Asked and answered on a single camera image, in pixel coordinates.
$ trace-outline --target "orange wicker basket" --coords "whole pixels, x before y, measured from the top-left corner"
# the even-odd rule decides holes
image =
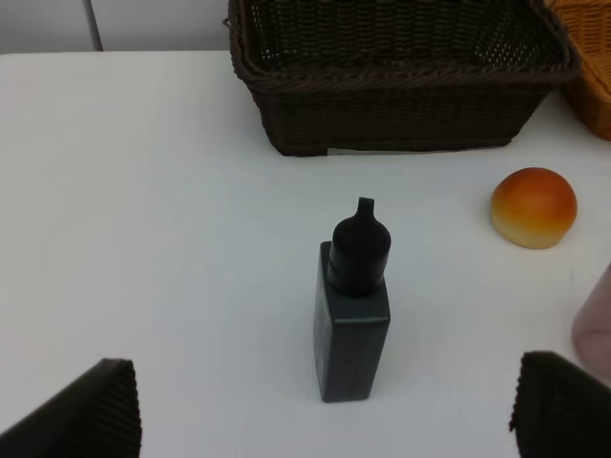
[[[594,135],[611,141],[611,0],[556,0],[552,8],[581,54],[566,98]]]

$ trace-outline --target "white wall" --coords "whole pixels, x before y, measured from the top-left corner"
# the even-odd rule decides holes
[[[82,0],[0,0],[0,54],[93,50]]]
[[[94,0],[104,51],[226,50],[228,0]]]

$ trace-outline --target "wicker basket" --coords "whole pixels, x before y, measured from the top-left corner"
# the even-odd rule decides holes
[[[506,145],[579,71],[541,0],[230,0],[229,21],[288,156]]]
[[[594,135],[611,140],[611,0],[560,0],[554,10],[581,55],[581,76],[564,87]]]

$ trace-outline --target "white table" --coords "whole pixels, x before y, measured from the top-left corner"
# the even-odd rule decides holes
[[[487,216],[513,171],[563,174],[557,247]],[[371,397],[324,405],[318,245],[360,196],[393,237]],[[0,429],[103,357],[137,368],[144,458],[517,458],[524,351],[611,260],[611,147],[557,95],[500,150],[284,158],[226,52],[0,57]]]

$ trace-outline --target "orange bun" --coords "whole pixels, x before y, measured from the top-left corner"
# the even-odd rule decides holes
[[[562,176],[531,167],[496,186],[491,215],[493,226],[505,239],[526,248],[549,248],[573,225],[577,198]]]

